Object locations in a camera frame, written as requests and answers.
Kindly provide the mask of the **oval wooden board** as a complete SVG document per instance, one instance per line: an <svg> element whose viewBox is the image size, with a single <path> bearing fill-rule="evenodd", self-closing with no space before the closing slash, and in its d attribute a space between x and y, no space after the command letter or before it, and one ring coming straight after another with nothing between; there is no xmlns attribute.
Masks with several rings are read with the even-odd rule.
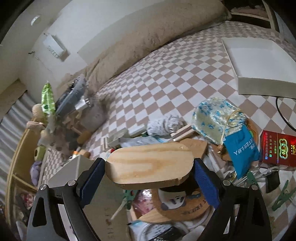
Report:
<svg viewBox="0 0 296 241"><path fill-rule="evenodd" d="M115 150L106 160L105 173L125 190L164 188L182 184L194 157L180 143L161 143Z"/></svg>

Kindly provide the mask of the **panda cork coaster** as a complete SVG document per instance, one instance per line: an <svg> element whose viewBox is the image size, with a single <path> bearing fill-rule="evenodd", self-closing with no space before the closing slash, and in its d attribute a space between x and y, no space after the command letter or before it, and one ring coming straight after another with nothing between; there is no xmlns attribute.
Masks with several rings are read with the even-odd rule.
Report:
<svg viewBox="0 0 296 241"><path fill-rule="evenodd" d="M152 189L152 203L164 217L174 221L191 221L204 214L210 207L200 188L187 195L182 192L165 192Z"/></svg>

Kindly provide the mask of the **small wooden square board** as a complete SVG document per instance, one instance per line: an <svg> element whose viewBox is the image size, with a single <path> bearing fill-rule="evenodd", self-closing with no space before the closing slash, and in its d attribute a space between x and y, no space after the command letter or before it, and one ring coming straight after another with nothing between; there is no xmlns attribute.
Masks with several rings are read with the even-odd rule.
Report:
<svg viewBox="0 0 296 241"><path fill-rule="evenodd" d="M181 144L185 145L190 149L194 158L203 159L207 152L208 142L203 140L195 140L192 138L185 138L180 141Z"/></svg>

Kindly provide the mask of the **green clothespin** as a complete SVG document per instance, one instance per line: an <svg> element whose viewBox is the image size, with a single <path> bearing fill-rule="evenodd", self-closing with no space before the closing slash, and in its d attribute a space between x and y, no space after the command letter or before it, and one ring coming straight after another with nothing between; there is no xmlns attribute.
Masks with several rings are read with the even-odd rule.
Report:
<svg viewBox="0 0 296 241"><path fill-rule="evenodd" d="M294 195L295 188L291 192L288 192L288 190L287 190L288 183L289 183L289 181L287 180L285 182L283 189L281 190L280 195L278 196L278 198L276 199L276 201L272 205L273 211L276 211L277 209L279 209L284 203L286 203L288 200L290 200L292 198L292 196Z"/></svg>
<svg viewBox="0 0 296 241"><path fill-rule="evenodd" d="M255 176L253 175L253 173L251 171L248 171L246 173L246 184L245 187L249 188L252 185L258 186L257 180L255 179Z"/></svg>
<svg viewBox="0 0 296 241"><path fill-rule="evenodd" d="M139 190L125 190L122 200L123 207L127 210L131 209L132 202L135 200Z"/></svg>

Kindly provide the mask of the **blue printed sachet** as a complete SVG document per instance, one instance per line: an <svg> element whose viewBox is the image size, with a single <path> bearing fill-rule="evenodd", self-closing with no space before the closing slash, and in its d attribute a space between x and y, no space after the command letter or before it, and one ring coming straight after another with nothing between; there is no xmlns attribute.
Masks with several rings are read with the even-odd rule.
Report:
<svg viewBox="0 0 296 241"><path fill-rule="evenodd" d="M259 160L257 144L246 125L243 125L241 130L225 137L224 145L233 162L237 179L247 173L253 161Z"/></svg>

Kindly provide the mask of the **white printed paper packet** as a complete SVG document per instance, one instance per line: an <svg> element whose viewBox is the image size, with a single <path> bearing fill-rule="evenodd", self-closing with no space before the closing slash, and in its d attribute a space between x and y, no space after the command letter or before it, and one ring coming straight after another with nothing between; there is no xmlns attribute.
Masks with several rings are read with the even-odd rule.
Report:
<svg viewBox="0 0 296 241"><path fill-rule="evenodd" d="M135 147L135 146L144 146L144 145L153 145L153 144L162 144L167 143L171 138L168 136L146 136L146 137L135 137L135 138L120 138L119 145L122 148L126 147Z"/></svg>

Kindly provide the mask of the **harmonica wooden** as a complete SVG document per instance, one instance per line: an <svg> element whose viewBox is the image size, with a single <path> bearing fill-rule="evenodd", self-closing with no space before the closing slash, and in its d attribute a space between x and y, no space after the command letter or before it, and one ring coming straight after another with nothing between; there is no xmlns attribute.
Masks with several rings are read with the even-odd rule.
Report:
<svg viewBox="0 0 296 241"><path fill-rule="evenodd" d="M186 125L175 133L171 134L171 139L173 142L179 142L185 138L191 137L195 133L195 130L192 128L192 125Z"/></svg>

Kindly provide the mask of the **black charger block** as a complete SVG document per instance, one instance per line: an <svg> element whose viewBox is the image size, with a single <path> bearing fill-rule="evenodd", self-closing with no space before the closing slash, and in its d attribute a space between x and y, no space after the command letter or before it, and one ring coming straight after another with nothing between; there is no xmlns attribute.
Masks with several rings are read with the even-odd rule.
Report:
<svg viewBox="0 0 296 241"><path fill-rule="evenodd" d="M266 193L271 193L280 185L280 176L278 171L274 171L265 177Z"/></svg>

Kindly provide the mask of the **beige wooden shelf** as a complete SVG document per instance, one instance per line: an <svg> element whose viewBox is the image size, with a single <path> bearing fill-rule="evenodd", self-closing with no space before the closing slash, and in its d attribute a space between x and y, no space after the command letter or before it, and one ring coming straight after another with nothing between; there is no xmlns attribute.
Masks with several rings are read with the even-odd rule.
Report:
<svg viewBox="0 0 296 241"><path fill-rule="evenodd" d="M34 154L39 138L39 133L25 129L11 161L5 197L6 221L11 228L15 226L16 221L16 192L37 192L37 188L31 182L30 168L35 162Z"/></svg>

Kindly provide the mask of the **floral brocade pouch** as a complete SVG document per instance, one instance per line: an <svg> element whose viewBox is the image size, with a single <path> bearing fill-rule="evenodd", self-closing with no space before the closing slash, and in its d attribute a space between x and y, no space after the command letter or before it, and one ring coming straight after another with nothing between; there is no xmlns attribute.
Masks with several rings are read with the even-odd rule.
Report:
<svg viewBox="0 0 296 241"><path fill-rule="evenodd" d="M229 101L211 97L194 109L191 126L198 134L215 145L223 144L224 138L242 129L247 116Z"/></svg>

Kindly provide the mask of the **crumpled white grey cloth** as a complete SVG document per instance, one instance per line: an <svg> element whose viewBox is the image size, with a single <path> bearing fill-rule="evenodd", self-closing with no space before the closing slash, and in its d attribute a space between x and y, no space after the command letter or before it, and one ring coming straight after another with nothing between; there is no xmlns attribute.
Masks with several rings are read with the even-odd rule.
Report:
<svg viewBox="0 0 296 241"><path fill-rule="evenodd" d="M168 115L147 123L149 136L168 136L184 126L178 115Z"/></svg>

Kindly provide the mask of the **clear plastic storage bin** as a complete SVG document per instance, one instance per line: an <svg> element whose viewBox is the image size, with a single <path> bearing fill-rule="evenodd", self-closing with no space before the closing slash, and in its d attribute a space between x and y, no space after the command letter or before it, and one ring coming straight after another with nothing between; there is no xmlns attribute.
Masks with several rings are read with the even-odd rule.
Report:
<svg viewBox="0 0 296 241"><path fill-rule="evenodd" d="M86 77L81 74L53 103L46 116L48 123L41 131L39 144L70 156L106 122L107 103L91 92Z"/></svg>

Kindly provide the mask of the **teddy bear plush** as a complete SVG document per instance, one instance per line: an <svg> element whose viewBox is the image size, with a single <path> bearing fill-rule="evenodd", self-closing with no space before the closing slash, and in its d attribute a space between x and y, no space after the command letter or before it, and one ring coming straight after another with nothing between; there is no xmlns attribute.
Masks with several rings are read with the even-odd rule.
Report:
<svg viewBox="0 0 296 241"><path fill-rule="evenodd" d="M33 119L28 121L26 127L35 133L39 133L41 138L45 140L50 139L49 129L47 128L47 118L43 112L42 105L40 103L35 104L32 107Z"/></svg>

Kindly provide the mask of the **white flat tray box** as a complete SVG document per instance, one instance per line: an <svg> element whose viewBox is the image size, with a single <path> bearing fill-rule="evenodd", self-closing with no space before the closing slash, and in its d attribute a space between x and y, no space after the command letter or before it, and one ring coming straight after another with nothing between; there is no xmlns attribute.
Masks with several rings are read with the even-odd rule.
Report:
<svg viewBox="0 0 296 241"><path fill-rule="evenodd" d="M295 61L272 40L222 38L241 95L295 99Z"/></svg>

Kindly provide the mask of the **wall sign plaque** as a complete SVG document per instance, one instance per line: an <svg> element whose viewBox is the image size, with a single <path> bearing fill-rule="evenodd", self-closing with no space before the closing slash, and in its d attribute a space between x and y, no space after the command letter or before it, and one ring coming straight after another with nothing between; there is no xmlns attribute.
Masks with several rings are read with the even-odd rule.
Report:
<svg viewBox="0 0 296 241"><path fill-rule="evenodd" d="M57 59L62 57L66 52L66 48L63 45L59 44L59 42L57 42L52 35L46 35L43 44L49 50L49 52Z"/></svg>

